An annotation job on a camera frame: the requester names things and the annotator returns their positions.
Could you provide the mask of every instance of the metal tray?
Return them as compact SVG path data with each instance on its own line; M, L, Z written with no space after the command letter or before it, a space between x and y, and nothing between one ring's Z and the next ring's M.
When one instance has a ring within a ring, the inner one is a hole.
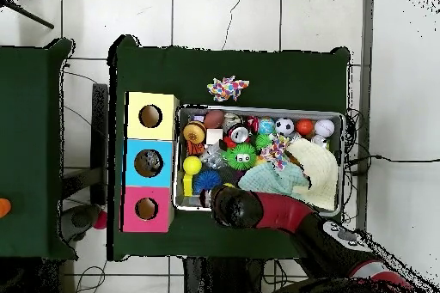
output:
M286 117L294 122L299 119L330 119L334 123L334 133L329 138L330 151L335 155L339 165L338 185L336 187L335 210L322 210L320 214L324 217L333 217L339 214L343 202L344 185L344 151L345 151L345 117L341 113L282 110L271 108L254 107L225 107L205 105L181 105L176 110L176 127L174 140L174 175L173 175L173 205L179 210L185 211L211 211L201 207L199 196L183 196L183 169L182 164L186 157L186 140L183 138L183 128L190 117L194 115L205 115L210 110L223 110L226 113L236 113L243 116L269 116L277 119Z

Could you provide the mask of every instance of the stacked boxes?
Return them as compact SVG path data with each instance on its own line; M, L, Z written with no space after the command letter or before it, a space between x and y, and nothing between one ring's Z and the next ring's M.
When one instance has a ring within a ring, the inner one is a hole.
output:
M121 195L124 204L120 208L123 232L164 233L173 221L171 182L178 105L173 95L128 93L125 195ZM158 122L151 120L154 116L144 116L146 113L156 115ZM154 161L145 161L145 154L153 155ZM138 202L145 198L155 208L148 217L138 209Z

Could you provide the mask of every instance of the green table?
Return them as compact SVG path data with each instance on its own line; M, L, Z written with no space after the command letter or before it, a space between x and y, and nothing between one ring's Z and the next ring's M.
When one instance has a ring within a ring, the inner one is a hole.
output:
M0 46L0 256L75 258L58 236L62 132L59 74L72 42Z
M233 230L217 226L206 212L176 210L166 234L121 233L118 217L122 169L124 94L140 91L172 94L180 104L214 105L206 85L212 79L236 76L250 81L238 102L225 106L270 107L345 113L347 64L350 53L338 48L317 52L235 52L179 47L140 47L122 35L109 51L109 216L107 256L191 255L247 258L296 258L302 252L276 230Z

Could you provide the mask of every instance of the pink box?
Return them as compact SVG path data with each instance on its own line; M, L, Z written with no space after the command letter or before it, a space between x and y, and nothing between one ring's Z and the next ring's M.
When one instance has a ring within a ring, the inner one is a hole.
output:
M150 220L143 220L136 213L136 203L142 198L152 198L157 204L156 216ZM166 187L126 186L124 206L119 209L119 212L121 211L124 212L123 232L166 233L174 217L171 191Z

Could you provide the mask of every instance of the towel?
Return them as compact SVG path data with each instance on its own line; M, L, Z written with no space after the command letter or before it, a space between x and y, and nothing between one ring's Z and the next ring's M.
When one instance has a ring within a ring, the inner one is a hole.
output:
M310 187L294 186L292 193L300 194L305 202L313 206L333 211L338 183L338 163L334 155L303 138L291 143L287 151L300 162L311 183Z
M303 170L293 163L287 163L283 170L274 167L272 162L264 162L250 168L238 182L245 191L283 194L303 200L303 196L294 193L295 186L309 187L309 180L303 176Z

